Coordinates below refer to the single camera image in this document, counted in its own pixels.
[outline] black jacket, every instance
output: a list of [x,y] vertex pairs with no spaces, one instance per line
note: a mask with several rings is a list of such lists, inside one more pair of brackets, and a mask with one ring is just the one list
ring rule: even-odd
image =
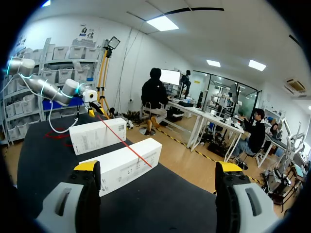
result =
[[244,125],[246,131],[252,134],[248,139],[248,147],[253,153],[257,153],[264,142],[266,134],[264,123],[257,121],[256,125],[252,126],[247,120],[244,119]]
[[166,89],[160,80],[149,79],[145,82],[141,89],[141,100],[145,106],[147,102],[150,102],[151,108],[161,108],[161,104],[167,104],[169,99],[166,95]]

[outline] yellow black hazard tape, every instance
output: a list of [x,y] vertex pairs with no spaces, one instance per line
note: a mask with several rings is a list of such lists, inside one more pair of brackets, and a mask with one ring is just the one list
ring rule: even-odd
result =
[[[160,130],[160,129],[157,129],[157,130],[158,130],[159,132],[165,134],[167,137],[173,139],[174,141],[180,143],[181,145],[183,145],[183,146],[185,146],[185,147],[187,146],[185,143],[183,143],[183,142],[177,140],[176,138],[173,138],[172,136],[168,135],[168,134],[165,133],[164,131],[162,131],[162,130]],[[214,159],[212,159],[212,158],[209,158],[208,156],[204,155],[203,153],[201,153],[201,152],[199,152],[199,151],[197,151],[197,150],[193,150],[193,151],[195,151],[195,152],[198,153],[199,155],[202,155],[203,157],[205,157],[205,158],[207,158],[207,159],[209,159],[209,160],[211,160],[211,161],[213,161],[213,162],[217,162],[216,160],[214,160]],[[264,185],[263,182],[260,181],[260,180],[257,180],[257,179],[255,179],[255,178],[253,178],[253,177],[250,177],[250,176],[248,176],[248,178],[250,178],[251,180],[253,180],[253,181],[257,182],[257,183],[259,183],[260,185]]]

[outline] blue storage bin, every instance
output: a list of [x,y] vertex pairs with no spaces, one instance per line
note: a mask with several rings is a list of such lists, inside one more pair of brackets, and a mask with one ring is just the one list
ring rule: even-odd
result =
[[[70,103],[68,104],[68,106],[77,106],[77,105],[82,105],[83,104],[83,100],[80,97],[73,97],[70,101]],[[49,100],[43,100],[42,101],[42,105],[43,105],[43,110],[50,110],[51,109],[51,104]],[[53,109],[55,108],[61,108],[62,105],[60,105],[59,103],[53,101]]]

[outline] white desk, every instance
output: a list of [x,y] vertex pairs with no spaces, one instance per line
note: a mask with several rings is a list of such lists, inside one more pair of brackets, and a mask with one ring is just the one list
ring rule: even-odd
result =
[[266,151],[266,153],[264,154],[264,157],[262,158],[262,160],[260,161],[259,160],[259,156],[261,156],[261,154],[259,153],[257,156],[256,156],[256,161],[257,161],[257,164],[258,164],[258,168],[262,165],[263,161],[267,158],[271,148],[273,145],[277,146],[277,147],[280,147],[282,150],[286,151],[287,150],[287,145],[285,145],[284,143],[282,143],[281,141],[278,141],[274,138],[272,138],[271,135],[267,134],[266,133],[266,138],[265,138],[266,141],[270,141],[271,144],[268,148],[268,150]]
[[186,132],[191,133],[190,138],[189,138],[188,143],[187,143],[187,148],[189,148],[190,145],[191,145],[191,142],[192,142],[192,140],[193,140],[193,137],[194,137],[194,135],[195,135],[195,133],[196,133],[196,131],[197,131],[198,124],[199,124],[199,122],[200,122],[201,116],[204,114],[204,112],[203,112],[202,110],[200,110],[200,109],[195,108],[195,107],[184,107],[184,106],[181,106],[181,105],[179,105],[179,104],[177,104],[177,103],[173,103],[173,102],[171,102],[171,101],[168,102],[167,106],[172,106],[172,107],[175,107],[175,108],[180,109],[180,110],[183,111],[183,112],[189,112],[189,113],[191,113],[191,114],[197,116],[196,121],[195,121],[195,124],[194,124],[194,127],[193,127],[193,129],[192,129],[191,132],[190,132],[189,130],[186,130],[186,129],[182,128],[182,127],[179,126],[179,125],[176,125],[176,124],[174,124],[174,123],[168,121],[168,120],[163,120],[164,122],[166,122],[166,123],[168,123],[168,124],[170,124],[170,125],[172,125],[172,126],[178,128],[178,129],[180,129],[180,130],[182,130],[182,131],[186,131]]
[[[202,122],[201,122],[201,126],[202,126],[202,124],[204,124],[203,131],[205,131],[205,128],[207,126],[207,122],[211,122],[211,123],[214,123],[215,125],[221,126],[221,127],[225,128],[225,129],[228,129],[228,130],[230,130],[230,131],[235,133],[234,139],[232,140],[232,142],[230,144],[230,147],[229,147],[227,153],[225,154],[225,162],[227,162],[229,160],[229,158],[231,157],[232,152],[234,151],[235,147],[237,146],[237,144],[239,142],[239,139],[241,138],[241,135],[244,134],[244,130],[242,129],[241,126],[239,128],[236,128],[236,127],[233,127],[233,126],[228,125],[226,123],[223,123],[223,122],[220,121],[220,120],[223,120],[221,117],[219,117],[219,116],[215,117],[214,115],[212,115],[210,113],[204,113],[202,115],[202,117],[203,117],[203,119],[202,119]],[[194,148],[200,143],[200,141],[202,139],[203,134],[201,134],[201,137],[200,137],[199,141],[197,142],[200,131],[201,131],[201,128],[199,128],[198,132],[196,133],[196,135],[195,135],[195,137],[193,139],[193,142],[191,143],[191,144],[193,144],[193,146],[191,148],[191,151],[194,150]],[[233,149],[232,149],[231,153],[229,154],[229,156],[227,157],[228,152],[230,151],[234,141],[235,141],[235,144],[233,146]]]

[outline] wooden floor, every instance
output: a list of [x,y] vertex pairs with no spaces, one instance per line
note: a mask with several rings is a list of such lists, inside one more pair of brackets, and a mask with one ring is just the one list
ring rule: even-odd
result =
[[[193,116],[189,119],[185,118],[179,122],[176,122],[176,124],[191,130],[195,120],[196,118]],[[141,124],[139,127],[135,126],[132,130],[127,131],[127,138],[133,143],[139,142],[149,137],[139,133],[139,128],[142,126],[144,125]],[[166,127],[161,127],[160,129],[170,136],[183,142],[186,142],[187,138],[190,136],[188,133],[184,133],[178,129],[168,129]],[[162,144],[160,157],[160,163],[162,165],[172,170],[190,183],[208,192],[212,193],[215,191],[215,162],[203,157],[194,151],[191,152],[190,149],[167,137],[165,134],[159,131],[156,131],[156,134],[151,137]],[[20,140],[17,141],[14,146],[10,146],[9,148],[2,147],[2,154],[5,157],[14,184],[17,183],[17,165],[22,143],[23,140]],[[199,145],[196,149],[207,157],[210,157],[216,161],[223,161],[223,158],[207,150],[207,144],[204,146]],[[248,170],[244,171],[244,174],[258,180],[261,180],[260,173],[269,167],[271,163],[270,160],[266,159],[261,168],[257,168],[255,158],[248,157],[246,162],[249,168]],[[295,197],[293,195],[293,198],[285,203],[284,210],[291,207],[294,199]],[[283,217],[284,212],[281,213],[281,206],[274,205],[274,210],[279,217]]]

